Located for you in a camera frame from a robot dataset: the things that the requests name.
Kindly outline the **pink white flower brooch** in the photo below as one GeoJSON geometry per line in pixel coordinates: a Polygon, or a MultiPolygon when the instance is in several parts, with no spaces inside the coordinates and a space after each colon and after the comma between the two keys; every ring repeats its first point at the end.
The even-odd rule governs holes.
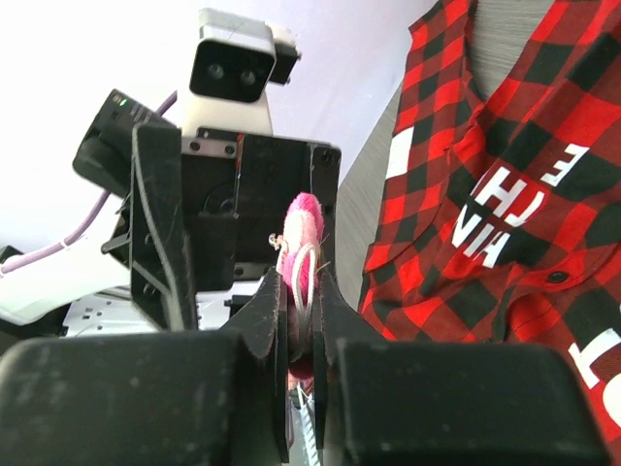
{"type": "Polygon", "coordinates": [[[288,387],[312,379],[311,309],[317,271],[321,268],[324,218],[317,198],[306,192],[290,204],[282,233],[272,234],[269,243],[278,251],[277,272],[287,289],[289,369],[288,387]]]}

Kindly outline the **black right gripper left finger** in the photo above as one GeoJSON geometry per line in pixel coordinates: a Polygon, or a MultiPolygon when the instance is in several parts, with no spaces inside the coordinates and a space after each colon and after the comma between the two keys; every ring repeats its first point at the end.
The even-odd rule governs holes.
{"type": "Polygon", "coordinates": [[[287,292],[213,331],[32,339],[1,359],[5,465],[279,465],[287,292]]]}

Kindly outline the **red black plaid shirt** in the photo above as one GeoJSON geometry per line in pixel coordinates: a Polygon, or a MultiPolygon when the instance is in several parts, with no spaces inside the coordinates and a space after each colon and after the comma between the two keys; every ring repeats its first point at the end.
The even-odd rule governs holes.
{"type": "Polygon", "coordinates": [[[390,340],[562,353],[620,454],[620,5],[556,1],[489,97],[474,1],[409,29],[358,310],[390,340]]]}

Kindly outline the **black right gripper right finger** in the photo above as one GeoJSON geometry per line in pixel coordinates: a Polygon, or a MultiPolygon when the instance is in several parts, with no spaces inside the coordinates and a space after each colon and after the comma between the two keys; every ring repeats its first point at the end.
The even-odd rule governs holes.
{"type": "Polygon", "coordinates": [[[529,344],[391,342],[321,272],[312,308],[327,465],[607,465],[572,369],[529,344]]]}

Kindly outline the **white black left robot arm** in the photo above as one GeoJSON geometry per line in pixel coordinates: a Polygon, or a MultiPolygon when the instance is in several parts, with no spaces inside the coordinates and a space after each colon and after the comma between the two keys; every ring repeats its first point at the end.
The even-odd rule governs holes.
{"type": "Polygon", "coordinates": [[[125,284],[101,253],[120,202],[80,178],[71,162],[106,90],[1,95],[1,319],[23,338],[84,295],[125,284]]]}

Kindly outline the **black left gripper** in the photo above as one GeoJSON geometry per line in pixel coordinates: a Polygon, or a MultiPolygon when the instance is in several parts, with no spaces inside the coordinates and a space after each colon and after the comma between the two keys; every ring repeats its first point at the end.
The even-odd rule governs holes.
{"type": "Polygon", "coordinates": [[[121,218],[102,252],[130,269],[132,301],[157,329],[196,330],[196,291],[259,280],[277,260],[268,237],[301,192],[321,205],[322,262],[336,271],[340,167],[341,150],[326,143],[219,130],[188,138],[141,123],[121,218]]]}

